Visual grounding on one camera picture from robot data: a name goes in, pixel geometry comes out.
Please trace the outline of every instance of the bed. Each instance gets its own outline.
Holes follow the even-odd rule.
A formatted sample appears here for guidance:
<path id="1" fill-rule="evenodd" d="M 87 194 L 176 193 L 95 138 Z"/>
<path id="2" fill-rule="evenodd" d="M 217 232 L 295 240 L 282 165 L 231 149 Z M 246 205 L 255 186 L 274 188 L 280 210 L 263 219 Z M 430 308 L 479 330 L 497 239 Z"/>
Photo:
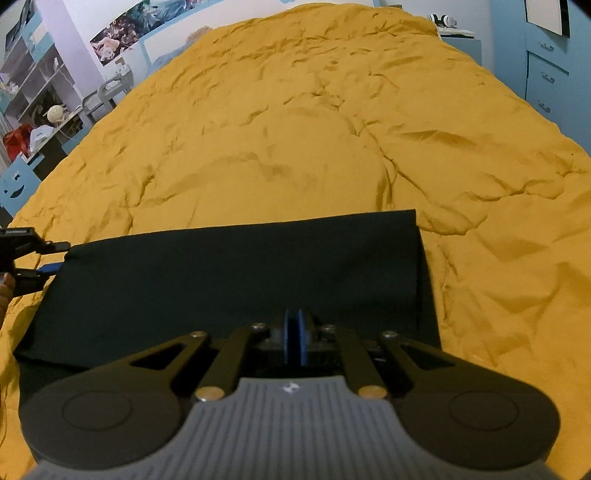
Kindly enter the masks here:
<path id="1" fill-rule="evenodd" d="M 590 171 L 429 21 L 311 4 L 207 33 L 101 120 L 11 225 L 81 244 L 415 209 L 443 348 L 548 394 L 562 422 L 548 464 L 575 480 L 591 468 Z M 16 299 L 0 330 L 7 480 L 34 465 L 11 352 L 41 297 Z"/>

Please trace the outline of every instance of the white plastic bag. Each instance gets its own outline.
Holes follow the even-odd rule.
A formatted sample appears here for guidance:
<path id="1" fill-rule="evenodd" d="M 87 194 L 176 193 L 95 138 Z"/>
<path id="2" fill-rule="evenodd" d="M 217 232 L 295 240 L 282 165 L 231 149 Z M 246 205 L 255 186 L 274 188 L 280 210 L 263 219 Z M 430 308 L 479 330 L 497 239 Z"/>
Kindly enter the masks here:
<path id="1" fill-rule="evenodd" d="M 31 145 L 29 150 L 36 152 L 41 144 L 47 140 L 55 129 L 49 125 L 42 125 L 31 132 Z"/>

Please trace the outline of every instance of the gray rubber grip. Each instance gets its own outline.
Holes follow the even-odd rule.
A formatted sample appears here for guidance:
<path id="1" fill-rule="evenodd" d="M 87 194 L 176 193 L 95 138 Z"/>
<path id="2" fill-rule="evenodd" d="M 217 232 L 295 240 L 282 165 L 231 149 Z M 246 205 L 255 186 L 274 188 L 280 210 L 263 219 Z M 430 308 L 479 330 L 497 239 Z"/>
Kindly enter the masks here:
<path id="1" fill-rule="evenodd" d="M 405 432 L 385 400 L 364 400 L 343 377 L 241 379 L 233 395 L 197 403 L 171 442 L 116 469 L 41 462 L 26 480 L 557 480 L 542 461 L 505 472 L 463 469 Z"/>

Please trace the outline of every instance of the drawer handle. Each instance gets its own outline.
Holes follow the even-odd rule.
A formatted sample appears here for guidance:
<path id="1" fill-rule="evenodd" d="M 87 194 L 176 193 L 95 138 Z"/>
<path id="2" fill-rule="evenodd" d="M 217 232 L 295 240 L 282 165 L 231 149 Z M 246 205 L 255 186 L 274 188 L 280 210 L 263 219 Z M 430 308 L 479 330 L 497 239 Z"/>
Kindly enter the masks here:
<path id="1" fill-rule="evenodd" d="M 546 81 L 546 82 L 550 82 L 550 83 L 554 83 L 554 77 L 551 77 L 550 75 L 548 75 L 546 72 L 542 72 L 542 78 Z"/>
<path id="2" fill-rule="evenodd" d="M 538 100 L 538 105 L 540 106 L 540 108 L 546 112 L 546 113 L 550 113 L 550 110 L 552 110 L 549 106 L 545 106 L 542 102 L 540 102 Z"/>
<path id="3" fill-rule="evenodd" d="M 554 51 L 554 47 L 552 45 L 548 45 L 547 43 L 540 42 L 540 47 L 542 47 L 544 50 Z"/>

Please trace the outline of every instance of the finger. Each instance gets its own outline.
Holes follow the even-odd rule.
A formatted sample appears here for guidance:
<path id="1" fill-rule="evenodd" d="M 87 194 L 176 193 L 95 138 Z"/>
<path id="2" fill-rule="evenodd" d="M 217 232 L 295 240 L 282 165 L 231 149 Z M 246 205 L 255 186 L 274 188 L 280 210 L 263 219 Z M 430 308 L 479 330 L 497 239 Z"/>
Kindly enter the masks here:
<path id="1" fill-rule="evenodd" d="M 8 285 L 0 285 L 0 298 L 11 301 L 12 297 L 12 290 L 8 287 Z"/>
<path id="2" fill-rule="evenodd" d="M 8 288 L 10 288 L 12 291 L 14 291 L 14 288 L 17 286 L 17 281 L 10 273 L 5 273 L 4 284 L 7 285 Z"/>
<path id="3" fill-rule="evenodd" d="M 4 313 L 6 313 L 9 305 L 10 300 L 6 299 L 5 297 L 0 297 L 0 310 L 3 310 Z"/>

